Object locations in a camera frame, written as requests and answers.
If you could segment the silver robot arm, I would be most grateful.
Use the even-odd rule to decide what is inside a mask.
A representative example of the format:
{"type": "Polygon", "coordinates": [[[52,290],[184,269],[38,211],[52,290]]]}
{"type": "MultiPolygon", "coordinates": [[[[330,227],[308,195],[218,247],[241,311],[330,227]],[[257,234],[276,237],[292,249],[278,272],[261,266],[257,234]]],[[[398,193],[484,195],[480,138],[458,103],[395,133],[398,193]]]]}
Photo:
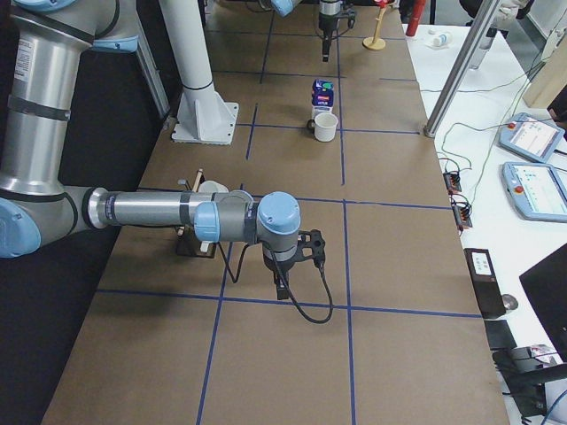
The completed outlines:
{"type": "MultiPolygon", "coordinates": [[[[1,1],[1,158],[12,89],[19,30],[1,1]]],[[[181,83],[158,1],[138,1],[144,35],[162,73],[167,99],[177,107],[181,83]]],[[[59,178],[72,186],[134,190],[142,179],[164,119],[134,53],[82,54],[70,129],[62,150],[59,178]]],[[[87,304],[105,268],[118,228],[93,230],[16,259],[1,259],[1,310],[40,305],[65,295],[66,303],[87,304]]]]}
{"type": "MultiPolygon", "coordinates": [[[[336,0],[321,0],[317,3],[319,6],[317,25],[322,40],[322,61],[326,63],[329,61],[333,35],[338,30],[338,23],[343,16],[343,6],[341,1],[336,0]]],[[[299,4],[300,0],[258,1],[261,8],[273,10],[281,17],[289,15],[299,4]]]]}

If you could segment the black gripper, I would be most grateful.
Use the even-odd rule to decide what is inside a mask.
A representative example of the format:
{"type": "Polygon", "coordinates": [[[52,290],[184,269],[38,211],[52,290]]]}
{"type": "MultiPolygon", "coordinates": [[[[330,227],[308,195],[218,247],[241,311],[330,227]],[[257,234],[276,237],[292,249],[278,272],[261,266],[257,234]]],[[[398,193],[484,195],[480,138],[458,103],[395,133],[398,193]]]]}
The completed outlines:
{"type": "Polygon", "coordinates": [[[295,263],[294,256],[297,252],[297,247],[290,248],[287,251],[274,251],[271,250],[270,246],[267,243],[262,243],[261,246],[264,264],[274,275],[276,299],[289,299],[289,289],[279,274],[287,274],[293,267],[295,263]]]}
{"type": "Polygon", "coordinates": [[[338,15],[318,14],[318,27],[322,31],[322,61],[328,62],[330,56],[331,37],[338,28],[338,15]]]}

